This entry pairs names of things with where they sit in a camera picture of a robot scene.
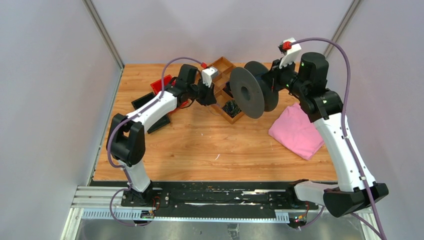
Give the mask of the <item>black cable spool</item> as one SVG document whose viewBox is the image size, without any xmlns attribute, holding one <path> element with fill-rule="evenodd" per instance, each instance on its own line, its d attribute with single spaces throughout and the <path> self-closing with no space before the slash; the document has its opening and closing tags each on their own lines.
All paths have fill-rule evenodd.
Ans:
<svg viewBox="0 0 424 240">
<path fill-rule="evenodd" d="M 234 101 L 252 119 L 260 118 L 265 112 L 273 111 L 279 102 L 279 93 L 272 90 L 262 75 L 269 70 L 258 61 L 249 61 L 230 73 L 229 85 Z"/>
</svg>

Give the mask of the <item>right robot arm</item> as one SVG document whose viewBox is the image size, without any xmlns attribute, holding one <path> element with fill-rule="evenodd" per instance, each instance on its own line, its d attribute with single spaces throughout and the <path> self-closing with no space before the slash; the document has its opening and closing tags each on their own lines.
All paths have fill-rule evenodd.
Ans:
<svg viewBox="0 0 424 240">
<path fill-rule="evenodd" d="M 263 78 L 274 90 L 286 89 L 299 100 L 300 108 L 322 137 L 335 168 L 337 183 L 301 179 L 291 184 L 285 196 L 294 209 L 306 201 L 322 205 L 336 218 L 373 208 L 389 194 L 386 183 L 377 182 L 368 170 L 350 135 L 344 102 L 326 87 L 329 63 L 323 54 L 307 52 L 295 71 L 293 60 L 274 60 Z"/>
</svg>

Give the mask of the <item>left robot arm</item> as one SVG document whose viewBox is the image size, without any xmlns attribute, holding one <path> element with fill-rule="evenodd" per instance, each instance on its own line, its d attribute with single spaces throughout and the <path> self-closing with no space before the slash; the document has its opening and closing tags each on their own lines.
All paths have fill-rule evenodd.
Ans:
<svg viewBox="0 0 424 240">
<path fill-rule="evenodd" d="M 113 167 L 123 169 L 127 177 L 128 189 L 123 192 L 131 201 L 146 207 L 154 199 L 153 183 L 143 163 L 147 131 L 187 101 L 203 106 L 215 104 L 213 80 L 218 75 L 218 69 L 213 66 L 199 70 L 193 65 L 183 64 L 178 75 L 153 99 L 131 113 L 118 113 L 112 118 L 106 149 L 109 159 L 118 162 Z"/>
</svg>

